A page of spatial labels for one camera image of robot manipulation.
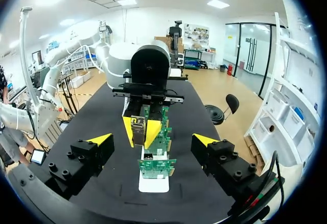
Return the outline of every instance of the yellow block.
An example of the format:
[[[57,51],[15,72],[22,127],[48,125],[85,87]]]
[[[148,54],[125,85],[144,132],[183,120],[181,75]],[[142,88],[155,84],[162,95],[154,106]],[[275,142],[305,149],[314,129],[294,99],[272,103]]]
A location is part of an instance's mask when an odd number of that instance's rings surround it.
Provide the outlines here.
[[[93,143],[96,143],[98,146],[100,146],[101,143],[104,142],[111,135],[112,135],[111,133],[108,133],[106,135],[95,137],[95,138],[89,139],[87,141],[92,141]]]
[[[148,120],[147,134],[144,143],[144,149],[148,149],[161,130],[161,122],[157,120]]]
[[[126,133],[127,133],[129,143],[131,144],[131,147],[134,148],[133,131],[132,131],[132,119],[130,117],[123,117],[123,120],[124,120],[124,124],[125,124]]]
[[[215,139],[211,139],[209,137],[201,136],[201,135],[198,135],[197,133],[194,133],[193,135],[196,136],[206,147],[208,147],[208,144],[211,144],[214,141],[218,142]]]

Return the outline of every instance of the black workbench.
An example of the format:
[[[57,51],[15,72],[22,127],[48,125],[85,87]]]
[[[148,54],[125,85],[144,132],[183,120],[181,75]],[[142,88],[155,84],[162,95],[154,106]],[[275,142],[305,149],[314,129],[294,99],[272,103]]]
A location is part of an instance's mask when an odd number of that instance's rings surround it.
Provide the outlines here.
[[[169,178],[170,191],[139,192],[141,147],[131,148],[128,142],[122,119],[124,99],[113,97],[104,84],[73,118],[43,163],[46,168],[53,158],[66,156],[70,143],[77,139],[113,134],[114,154],[99,177],[92,177],[71,202],[105,216],[135,221],[214,223],[227,217],[234,200],[204,174],[191,153],[193,133],[218,139],[216,129],[189,82],[168,81],[167,88],[185,97],[184,104],[174,104],[168,112],[173,130],[171,158],[177,159]]]

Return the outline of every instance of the pegboard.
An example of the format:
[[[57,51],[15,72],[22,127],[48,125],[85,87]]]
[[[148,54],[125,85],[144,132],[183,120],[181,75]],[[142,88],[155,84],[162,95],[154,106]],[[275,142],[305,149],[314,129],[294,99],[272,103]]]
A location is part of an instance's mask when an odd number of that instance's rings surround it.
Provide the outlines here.
[[[198,25],[184,24],[184,38],[192,44],[209,45],[209,28]]]

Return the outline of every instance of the red fire extinguisher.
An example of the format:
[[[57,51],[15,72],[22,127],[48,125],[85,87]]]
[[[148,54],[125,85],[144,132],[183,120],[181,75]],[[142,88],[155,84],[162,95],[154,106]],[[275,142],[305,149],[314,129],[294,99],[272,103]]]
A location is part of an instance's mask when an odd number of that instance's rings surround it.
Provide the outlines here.
[[[227,75],[231,76],[231,71],[233,70],[233,66],[231,64],[229,64],[228,66],[228,70],[227,70]]]

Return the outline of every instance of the green circuit board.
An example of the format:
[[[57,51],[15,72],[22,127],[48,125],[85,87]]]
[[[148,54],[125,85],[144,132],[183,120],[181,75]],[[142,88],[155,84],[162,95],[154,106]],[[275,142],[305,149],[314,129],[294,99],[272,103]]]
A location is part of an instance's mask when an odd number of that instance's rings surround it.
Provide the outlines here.
[[[166,155],[169,157],[168,152],[170,151],[171,147],[171,140],[168,134],[172,131],[171,128],[168,127],[169,120],[166,116],[168,112],[168,107],[162,107],[162,126],[161,131],[152,142],[148,149],[144,150],[144,153],[151,154],[154,156],[163,156]],[[149,110],[150,106],[146,106],[144,108],[144,116],[146,121],[149,117]],[[174,172],[174,164],[176,163],[175,159],[167,159],[167,160],[156,160],[156,159],[144,159],[139,160],[139,168],[142,172],[143,178],[148,179],[160,179],[166,178],[167,176],[171,176]]]
[[[174,173],[176,159],[139,160],[138,165],[145,179],[163,179]]]

